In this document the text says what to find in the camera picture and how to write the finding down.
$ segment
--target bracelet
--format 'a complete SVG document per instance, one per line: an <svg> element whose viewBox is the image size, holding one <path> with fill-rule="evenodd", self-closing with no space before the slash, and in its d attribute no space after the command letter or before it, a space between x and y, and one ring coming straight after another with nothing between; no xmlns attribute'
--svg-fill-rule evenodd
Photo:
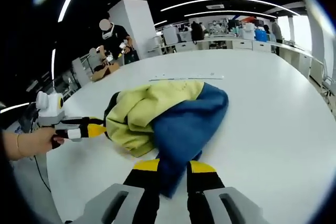
<svg viewBox="0 0 336 224"><path fill-rule="evenodd" d="M20 151L20 148L19 148L19 136L20 136L20 134L17 134L16 147L17 147L17 151L19 152L20 156L24 157L25 155L22 155L22 152Z"/></svg>

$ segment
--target yellow cloth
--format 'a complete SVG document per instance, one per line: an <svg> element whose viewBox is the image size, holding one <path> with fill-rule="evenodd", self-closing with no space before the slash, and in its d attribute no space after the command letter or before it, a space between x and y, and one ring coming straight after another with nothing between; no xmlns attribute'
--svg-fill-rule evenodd
<svg viewBox="0 0 336 224"><path fill-rule="evenodd" d="M106 132L133 156L142 156L154 148L150 122L180 102L196 100L203 86L200 81L160 81L120 92L106 117Z"/></svg>

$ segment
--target vr headset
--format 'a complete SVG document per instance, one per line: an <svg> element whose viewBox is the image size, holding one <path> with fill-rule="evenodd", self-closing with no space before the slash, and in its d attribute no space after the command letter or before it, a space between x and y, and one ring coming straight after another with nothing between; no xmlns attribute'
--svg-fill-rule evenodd
<svg viewBox="0 0 336 224"><path fill-rule="evenodd" d="M109 30L103 31L103 34L102 34L103 39L108 39L112 36L113 30L114 30L114 23L111 22L111 24L112 24L112 27Z"/></svg>

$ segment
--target blue bin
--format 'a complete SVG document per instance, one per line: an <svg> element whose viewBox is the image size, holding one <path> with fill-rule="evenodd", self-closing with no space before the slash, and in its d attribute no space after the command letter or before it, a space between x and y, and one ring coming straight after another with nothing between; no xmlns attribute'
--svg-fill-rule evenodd
<svg viewBox="0 0 336 224"><path fill-rule="evenodd" d="M267 41L266 31L260 30L260 29L256 29L255 33L256 33L256 40L257 41L263 41L263 42Z"/></svg>

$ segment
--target floor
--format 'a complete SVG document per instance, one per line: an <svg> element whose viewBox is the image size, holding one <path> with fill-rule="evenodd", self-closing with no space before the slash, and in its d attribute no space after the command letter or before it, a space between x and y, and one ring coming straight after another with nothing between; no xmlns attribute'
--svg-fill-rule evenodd
<svg viewBox="0 0 336 224"><path fill-rule="evenodd" d="M49 186L46 155L38 155L38 166L47 186ZM61 224L51 192L42 182L34 158L22 158L12 162L16 181L31 210L43 224Z"/></svg>

